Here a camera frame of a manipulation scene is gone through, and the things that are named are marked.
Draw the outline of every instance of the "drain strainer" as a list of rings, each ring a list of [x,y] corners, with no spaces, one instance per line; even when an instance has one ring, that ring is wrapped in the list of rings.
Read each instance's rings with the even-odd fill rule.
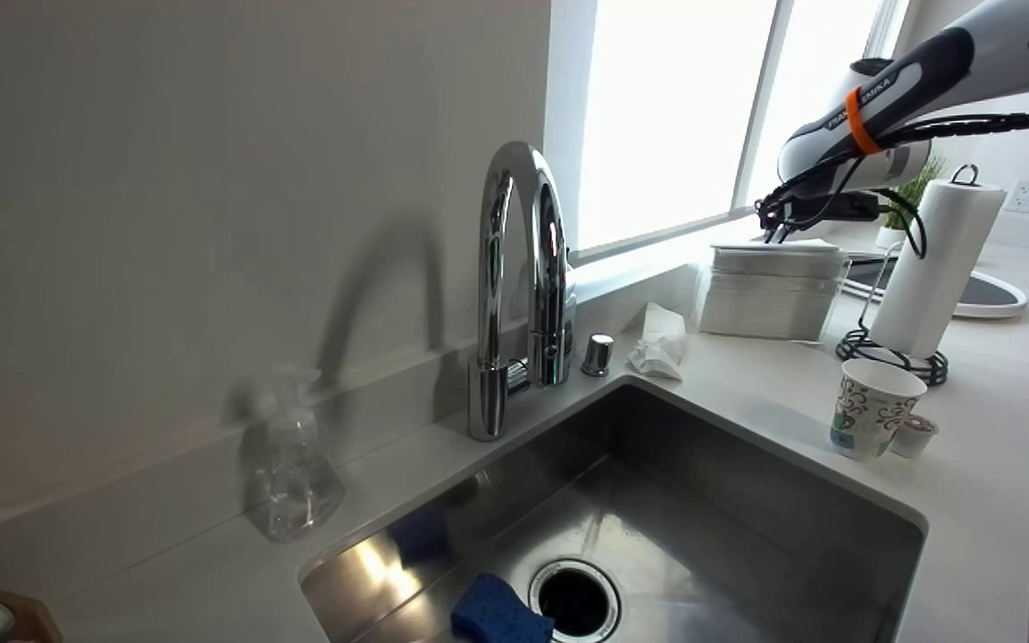
[[[561,643],[599,643],[623,621],[619,586],[580,557],[548,561],[526,593],[530,607],[554,621]]]

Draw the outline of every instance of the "stainless steel sink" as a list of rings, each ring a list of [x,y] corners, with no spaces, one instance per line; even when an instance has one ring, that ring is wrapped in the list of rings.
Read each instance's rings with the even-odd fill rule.
[[[302,575],[327,640],[453,640],[479,570],[554,640],[893,640],[921,520],[718,419],[623,384]]]

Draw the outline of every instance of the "white countertop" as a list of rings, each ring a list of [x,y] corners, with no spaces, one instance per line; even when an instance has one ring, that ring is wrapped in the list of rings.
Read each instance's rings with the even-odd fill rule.
[[[1025,256],[997,260],[997,274],[1010,280],[1009,266],[1017,264],[1016,280],[1029,285]],[[815,343],[694,331],[685,383],[673,391],[924,519],[928,540],[900,640],[1017,643],[1029,634],[1029,313],[955,322],[944,336],[949,383],[917,403],[940,426],[933,446],[917,461],[856,464],[827,440],[838,368],[834,347],[854,330],[856,306],[856,300],[835,295]],[[570,374],[564,390],[516,396],[512,437],[498,446],[470,443],[442,420],[404,420],[376,446],[342,453],[335,471],[348,477],[348,499],[302,540],[269,543],[248,519],[229,514],[98,581],[52,590],[57,581],[39,580],[39,570],[23,575],[14,569],[14,586],[45,596],[64,640],[325,640],[300,593],[300,575],[316,561],[385,526],[393,509],[437,493],[486,453],[526,443],[599,390],[630,378],[623,357],[619,347],[619,368],[603,383]],[[212,476],[233,476],[219,471],[233,458],[207,461]],[[0,551],[6,543],[17,551],[25,540],[30,528],[6,528]]]

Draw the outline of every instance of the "faucet spout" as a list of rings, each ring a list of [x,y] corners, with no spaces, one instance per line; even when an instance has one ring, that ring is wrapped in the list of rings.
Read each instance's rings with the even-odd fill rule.
[[[509,210],[519,195],[530,241],[530,383],[561,384],[567,374],[564,355],[564,238],[559,216],[554,178],[548,156],[530,141],[503,141],[486,172],[484,226],[479,226],[479,362],[470,383],[470,437],[501,440],[509,414],[509,350],[503,350],[503,241]]]

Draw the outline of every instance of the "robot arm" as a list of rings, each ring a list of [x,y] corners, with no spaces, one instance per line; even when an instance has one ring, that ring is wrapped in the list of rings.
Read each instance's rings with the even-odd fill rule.
[[[781,149],[786,195],[822,199],[838,189],[900,187],[921,172],[928,145],[910,141],[882,149],[875,140],[917,113],[1025,90],[1029,0],[978,2],[971,14],[872,76],[846,108],[798,128]]]

